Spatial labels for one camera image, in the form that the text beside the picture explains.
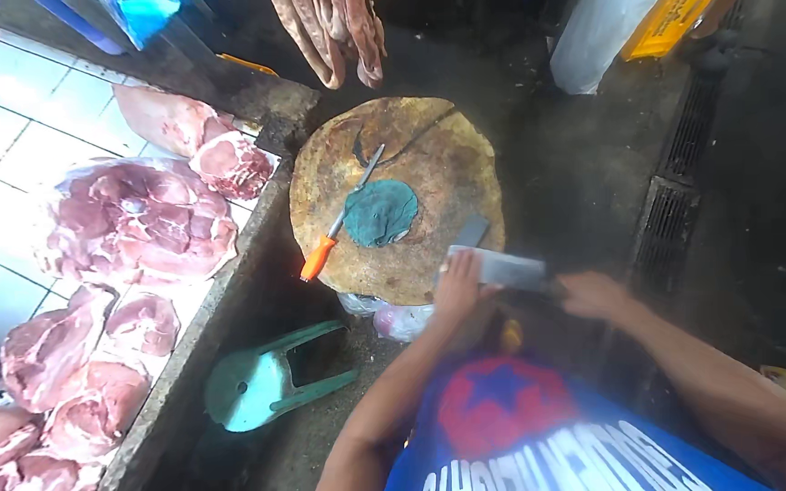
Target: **orange handle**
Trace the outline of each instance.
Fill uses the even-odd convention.
[[[321,237],[321,244],[305,258],[305,265],[302,266],[302,273],[300,274],[302,281],[311,281],[317,278],[317,275],[323,269],[323,265],[327,263],[329,251],[332,250],[334,245],[335,239],[330,239],[325,235]]]

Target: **blue shirt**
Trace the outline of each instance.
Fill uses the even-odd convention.
[[[439,369],[388,491],[768,489],[552,369]]]

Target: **person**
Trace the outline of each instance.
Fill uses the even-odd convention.
[[[458,328],[494,291],[479,287],[479,270],[468,252],[442,267],[434,315],[349,416],[317,491],[767,489],[528,359],[444,360]],[[704,429],[786,490],[786,391],[603,274],[558,280],[568,290],[566,312],[604,319],[640,343]],[[412,420],[406,447],[386,459]]]

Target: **star graphic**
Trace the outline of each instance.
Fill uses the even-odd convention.
[[[508,363],[496,367],[487,375],[470,373],[466,377],[474,384],[472,394],[465,403],[467,410],[474,408],[482,401],[493,400],[499,407],[509,413],[516,412],[517,395],[521,389],[529,387],[532,381],[514,373]]]

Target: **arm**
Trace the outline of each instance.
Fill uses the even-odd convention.
[[[610,321],[640,343],[704,428],[786,489],[786,391],[690,336],[599,273],[562,275],[564,308]]]
[[[426,329],[390,363],[351,412],[323,466],[317,491],[384,488],[389,462],[380,452],[382,445],[417,412],[423,389],[448,342],[478,300],[493,292],[492,288],[479,289],[479,272],[479,258],[471,252],[450,259],[441,273],[435,312]]]

